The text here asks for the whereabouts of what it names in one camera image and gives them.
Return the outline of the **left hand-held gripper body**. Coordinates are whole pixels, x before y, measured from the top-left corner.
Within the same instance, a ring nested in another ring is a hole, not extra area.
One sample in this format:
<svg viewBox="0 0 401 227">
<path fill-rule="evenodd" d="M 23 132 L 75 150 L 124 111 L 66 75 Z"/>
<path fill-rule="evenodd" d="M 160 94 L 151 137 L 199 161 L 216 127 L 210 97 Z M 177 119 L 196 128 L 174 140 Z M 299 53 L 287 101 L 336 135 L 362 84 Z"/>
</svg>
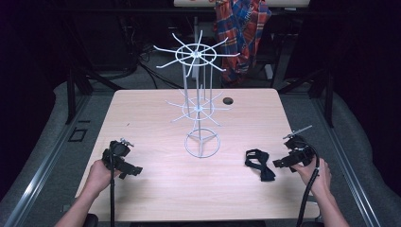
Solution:
<svg viewBox="0 0 401 227">
<path fill-rule="evenodd" d="M 123 142 L 111 141 L 108 148 L 102 153 L 101 160 L 109 170 L 117 169 L 123 172 L 124 158 L 131 150 Z"/>
</svg>

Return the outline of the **white wire display rack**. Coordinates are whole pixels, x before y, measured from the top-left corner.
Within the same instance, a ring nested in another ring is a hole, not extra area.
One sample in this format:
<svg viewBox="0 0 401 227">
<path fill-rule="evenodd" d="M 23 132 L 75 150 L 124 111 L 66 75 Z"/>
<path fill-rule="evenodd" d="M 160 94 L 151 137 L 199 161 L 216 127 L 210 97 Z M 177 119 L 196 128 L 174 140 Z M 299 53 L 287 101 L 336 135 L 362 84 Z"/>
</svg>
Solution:
<svg viewBox="0 0 401 227">
<path fill-rule="evenodd" d="M 165 49 L 154 46 L 158 51 L 171 53 L 174 59 L 168 63 L 158 66 L 158 69 L 165 69 L 168 66 L 179 63 L 183 70 L 183 88 L 180 93 L 183 96 L 183 103 L 178 104 L 171 101 L 166 103 L 181 109 L 179 117 L 173 122 L 181 119 L 188 119 L 193 123 L 192 129 L 186 134 L 183 146 L 185 150 L 196 158 L 209 158 L 215 155 L 220 149 L 221 140 L 214 130 L 205 126 L 212 122 L 216 126 L 219 123 L 214 119 L 216 111 L 228 111 L 228 108 L 217 107 L 214 101 L 222 95 L 222 92 L 213 92 L 214 71 L 225 72 L 221 66 L 216 64 L 220 58 L 233 58 L 238 54 L 219 54 L 217 48 L 225 44 L 228 39 L 214 45 L 203 44 L 202 35 L 190 44 L 186 44 L 174 33 L 172 37 L 180 46 L 176 49 Z"/>
</svg>

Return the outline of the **black chair seat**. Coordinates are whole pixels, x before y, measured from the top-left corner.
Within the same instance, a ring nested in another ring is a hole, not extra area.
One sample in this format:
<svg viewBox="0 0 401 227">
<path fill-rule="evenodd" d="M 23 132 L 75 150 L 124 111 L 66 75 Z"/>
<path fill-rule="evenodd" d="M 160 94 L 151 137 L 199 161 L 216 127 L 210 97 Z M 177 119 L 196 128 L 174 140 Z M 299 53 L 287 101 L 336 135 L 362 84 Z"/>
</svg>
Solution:
<svg viewBox="0 0 401 227">
<path fill-rule="evenodd" d="M 97 227 L 98 217 L 95 214 L 88 214 L 82 227 Z"/>
</svg>

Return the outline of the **red blue plaid cloth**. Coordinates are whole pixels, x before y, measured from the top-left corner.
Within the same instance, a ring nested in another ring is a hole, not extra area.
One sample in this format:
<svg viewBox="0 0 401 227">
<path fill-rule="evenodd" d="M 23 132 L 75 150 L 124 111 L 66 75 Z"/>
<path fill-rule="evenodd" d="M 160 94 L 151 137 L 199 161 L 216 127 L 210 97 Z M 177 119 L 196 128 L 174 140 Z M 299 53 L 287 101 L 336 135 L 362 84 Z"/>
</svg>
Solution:
<svg viewBox="0 0 401 227">
<path fill-rule="evenodd" d="M 216 35 L 222 54 L 224 72 L 221 83 L 233 87 L 245 80 L 256 64 L 256 54 L 264 26 L 271 17 L 266 0 L 216 0 Z"/>
</svg>

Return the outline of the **person's right hand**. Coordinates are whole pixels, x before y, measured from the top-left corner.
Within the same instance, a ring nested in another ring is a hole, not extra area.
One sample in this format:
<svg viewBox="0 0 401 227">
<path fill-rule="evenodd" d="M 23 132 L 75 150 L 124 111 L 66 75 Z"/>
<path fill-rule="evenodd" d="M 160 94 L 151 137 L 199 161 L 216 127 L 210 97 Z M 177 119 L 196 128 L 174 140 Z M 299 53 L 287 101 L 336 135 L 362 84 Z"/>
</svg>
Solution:
<svg viewBox="0 0 401 227">
<path fill-rule="evenodd" d="M 308 166 L 296 164 L 292 166 L 305 184 L 308 184 L 315 170 L 318 171 L 316 179 L 311 187 L 312 194 L 316 198 L 326 196 L 330 192 L 331 172 L 328 163 L 323 159 L 314 157 Z"/>
</svg>

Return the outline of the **black bow tie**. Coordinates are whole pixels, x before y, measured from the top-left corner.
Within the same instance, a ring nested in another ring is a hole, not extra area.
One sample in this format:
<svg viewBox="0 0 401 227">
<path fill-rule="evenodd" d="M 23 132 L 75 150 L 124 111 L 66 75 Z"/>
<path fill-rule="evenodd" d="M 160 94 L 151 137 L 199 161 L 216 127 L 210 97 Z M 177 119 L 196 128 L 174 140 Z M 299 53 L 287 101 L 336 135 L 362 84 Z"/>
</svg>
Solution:
<svg viewBox="0 0 401 227">
<path fill-rule="evenodd" d="M 267 152 L 257 148 L 245 152 L 245 165 L 260 171 L 261 182 L 272 182 L 276 177 L 274 172 L 267 166 L 269 157 Z"/>
</svg>

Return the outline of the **person's left hand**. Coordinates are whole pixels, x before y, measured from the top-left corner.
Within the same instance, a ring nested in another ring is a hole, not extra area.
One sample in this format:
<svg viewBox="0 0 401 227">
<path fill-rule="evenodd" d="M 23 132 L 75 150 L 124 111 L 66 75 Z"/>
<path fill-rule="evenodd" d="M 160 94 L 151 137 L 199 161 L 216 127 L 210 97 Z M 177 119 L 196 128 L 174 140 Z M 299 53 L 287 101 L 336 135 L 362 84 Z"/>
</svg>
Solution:
<svg viewBox="0 0 401 227">
<path fill-rule="evenodd" d="M 116 177 L 120 174 L 119 170 L 113 174 Z M 96 160 L 90 167 L 90 172 L 82 192 L 92 199 L 98 195 L 110 184 L 112 172 L 105 167 L 101 160 Z"/>
</svg>

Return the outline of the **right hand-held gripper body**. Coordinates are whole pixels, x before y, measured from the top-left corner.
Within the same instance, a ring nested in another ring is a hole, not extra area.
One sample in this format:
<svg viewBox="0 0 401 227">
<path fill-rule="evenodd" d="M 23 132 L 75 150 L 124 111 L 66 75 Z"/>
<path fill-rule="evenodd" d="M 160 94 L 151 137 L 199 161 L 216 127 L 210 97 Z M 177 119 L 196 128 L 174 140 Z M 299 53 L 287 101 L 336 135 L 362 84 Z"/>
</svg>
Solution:
<svg viewBox="0 0 401 227">
<path fill-rule="evenodd" d="M 299 163 L 302 163 L 304 166 L 308 166 L 311 163 L 312 157 L 314 156 L 314 151 L 300 135 L 300 133 L 310 128 L 311 125 L 297 131 L 293 131 L 285 136 L 285 139 L 287 139 L 285 146 L 289 149 L 288 156 L 298 158 L 300 160 Z"/>
</svg>

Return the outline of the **black metal stand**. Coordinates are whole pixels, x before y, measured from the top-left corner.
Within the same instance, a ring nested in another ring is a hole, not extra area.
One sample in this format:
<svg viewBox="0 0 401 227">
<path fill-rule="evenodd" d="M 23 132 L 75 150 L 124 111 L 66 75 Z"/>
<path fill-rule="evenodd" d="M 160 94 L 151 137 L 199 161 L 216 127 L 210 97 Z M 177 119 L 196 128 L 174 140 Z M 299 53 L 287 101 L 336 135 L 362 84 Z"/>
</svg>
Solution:
<svg viewBox="0 0 401 227">
<path fill-rule="evenodd" d="M 278 90 L 279 94 L 286 94 L 295 88 L 300 87 L 302 84 L 311 81 L 308 90 L 310 98 L 319 98 L 324 95 L 323 118 L 330 128 L 334 127 L 333 124 L 333 97 L 334 97 L 334 77 L 331 70 L 327 67 L 320 68 L 313 71 L 306 76 L 296 79 L 290 85 Z"/>
<path fill-rule="evenodd" d="M 89 79 L 94 79 L 114 91 L 122 90 L 121 86 L 103 78 L 93 70 L 71 66 L 66 81 L 68 104 L 68 116 L 65 122 L 66 125 L 70 124 L 77 114 L 76 89 L 79 89 L 79 91 L 85 96 L 90 96 L 93 93 L 94 88 L 90 84 Z"/>
</svg>

